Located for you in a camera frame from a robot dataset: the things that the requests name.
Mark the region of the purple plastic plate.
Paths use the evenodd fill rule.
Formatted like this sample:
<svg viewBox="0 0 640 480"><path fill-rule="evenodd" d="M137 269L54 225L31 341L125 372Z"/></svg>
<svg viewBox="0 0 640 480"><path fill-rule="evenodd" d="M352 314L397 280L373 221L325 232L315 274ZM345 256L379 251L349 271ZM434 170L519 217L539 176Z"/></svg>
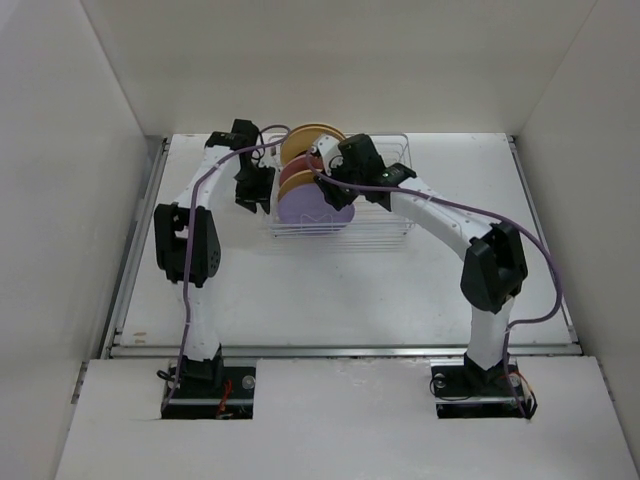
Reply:
<svg viewBox="0 0 640 480"><path fill-rule="evenodd" d="M327 203L316 184L294 188L277 205L281 224L309 235L340 231L354 219L355 213L353 204L337 210Z"/></svg>

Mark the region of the yellow plate with logo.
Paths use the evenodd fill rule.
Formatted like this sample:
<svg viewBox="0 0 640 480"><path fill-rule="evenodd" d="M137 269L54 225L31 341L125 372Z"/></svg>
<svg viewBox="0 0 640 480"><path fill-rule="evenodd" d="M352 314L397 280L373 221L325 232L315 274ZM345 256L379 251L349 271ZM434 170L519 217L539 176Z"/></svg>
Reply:
<svg viewBox="0 0 640 480"><path fill-rule="evenodd" d="M315 175L311 170L303 170L287 177L279 187L278 200L282 200L289 192L294 189L314 183Z"/></svg>

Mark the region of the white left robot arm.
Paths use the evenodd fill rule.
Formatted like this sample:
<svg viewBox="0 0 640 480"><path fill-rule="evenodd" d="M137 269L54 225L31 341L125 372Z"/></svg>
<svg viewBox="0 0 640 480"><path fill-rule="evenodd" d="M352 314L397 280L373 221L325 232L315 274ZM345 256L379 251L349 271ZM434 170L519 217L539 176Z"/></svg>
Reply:
<svg viewBox="0 0 640 480"><path fill-rule="evenodd" d="M176 374L205 397L217 394L224 382L211 306L213 277L221 264L213 207L233 187L237 205L251 213L270 212L275 169L260 163L261 139L259 127L244 119L236 119L229 132L213 132L188 186L172 202L158 204L153 215L158 267L181 290L185 308Z"/></svg>

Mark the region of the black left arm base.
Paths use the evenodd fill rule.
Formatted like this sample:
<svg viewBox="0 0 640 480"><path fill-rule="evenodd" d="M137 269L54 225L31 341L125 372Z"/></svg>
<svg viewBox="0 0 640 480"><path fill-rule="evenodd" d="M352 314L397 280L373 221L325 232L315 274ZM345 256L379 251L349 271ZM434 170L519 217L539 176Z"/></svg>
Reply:
<svg viewBox="0 0 640 480"><path fill-rule="evenodd" d="M174 393L175 366L158 370L164 382L160 414L163 420L251 420L256 387L255 366L224 366L218 363L204 376L187 375L182 367Z"/></svg>

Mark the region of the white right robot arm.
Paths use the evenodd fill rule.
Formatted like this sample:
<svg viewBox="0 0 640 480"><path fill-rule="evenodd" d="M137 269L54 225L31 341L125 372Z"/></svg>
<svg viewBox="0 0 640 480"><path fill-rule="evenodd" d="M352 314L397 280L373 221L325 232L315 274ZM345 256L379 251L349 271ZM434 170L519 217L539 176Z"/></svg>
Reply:
<svg viewBox="0 0 640 480"><path fill-rule="evenodd" d="M446 200L402 163L386 164L373 140L323 135L305 154L324 199L341 210L358 196L423 228L462 262L460 289L471 306L471 337L463 369L465 386L487 393L506 364L504 339L516 296L528 275L520 233L508 221Z"/></svg>

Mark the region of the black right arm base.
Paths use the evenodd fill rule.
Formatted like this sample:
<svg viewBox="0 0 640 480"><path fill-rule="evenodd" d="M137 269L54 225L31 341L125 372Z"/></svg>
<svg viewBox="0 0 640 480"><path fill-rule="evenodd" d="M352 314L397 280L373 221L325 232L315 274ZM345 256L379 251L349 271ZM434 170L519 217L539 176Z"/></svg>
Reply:
<svg viewBox="0 0 640 480"><path fill-rule="evenodd" d="M429 389L442 420L531 420L538 409L535 393L513 362L508 373L501 364L484 372L464 363L433 362Z"/></svg>

